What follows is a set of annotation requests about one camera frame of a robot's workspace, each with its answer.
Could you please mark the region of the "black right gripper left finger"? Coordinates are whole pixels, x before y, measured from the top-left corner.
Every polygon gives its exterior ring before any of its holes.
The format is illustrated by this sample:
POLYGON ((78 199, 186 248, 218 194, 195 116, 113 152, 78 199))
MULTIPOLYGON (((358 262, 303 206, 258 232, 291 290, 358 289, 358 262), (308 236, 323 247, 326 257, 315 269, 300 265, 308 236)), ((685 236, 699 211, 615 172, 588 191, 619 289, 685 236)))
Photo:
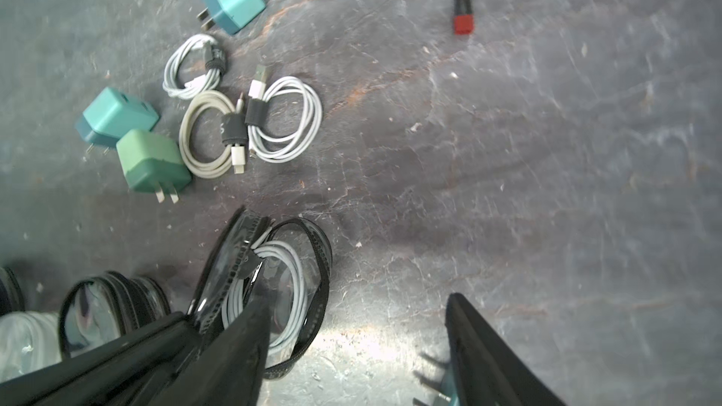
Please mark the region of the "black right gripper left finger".
POLYGON ((2 383, 4 405, 255 405, 270 338, 256 300, 208 348, 180 312, 2 383))

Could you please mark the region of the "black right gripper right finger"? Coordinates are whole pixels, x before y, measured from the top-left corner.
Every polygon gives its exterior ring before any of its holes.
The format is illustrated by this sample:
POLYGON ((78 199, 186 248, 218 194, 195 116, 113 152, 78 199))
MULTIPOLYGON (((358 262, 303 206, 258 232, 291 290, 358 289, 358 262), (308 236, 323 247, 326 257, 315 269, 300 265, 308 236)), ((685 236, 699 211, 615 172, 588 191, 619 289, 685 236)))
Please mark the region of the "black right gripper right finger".
POLYGON ((450 368, 462 405, 561 405, 464 295, 447 299, 450 368))

